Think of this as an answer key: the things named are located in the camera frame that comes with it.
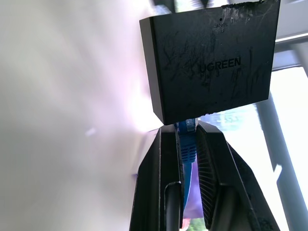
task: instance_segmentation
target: scratched black surface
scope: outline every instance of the scratched black surface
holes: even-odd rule
[[[152,33],[150,40],[141,27],[143,45],[154,49],[144,49],[151,96],[160,99],[164,124],[268,98],[279,5],[268,0],[143,19]],[[241,65],[205,68],[238,57]]]

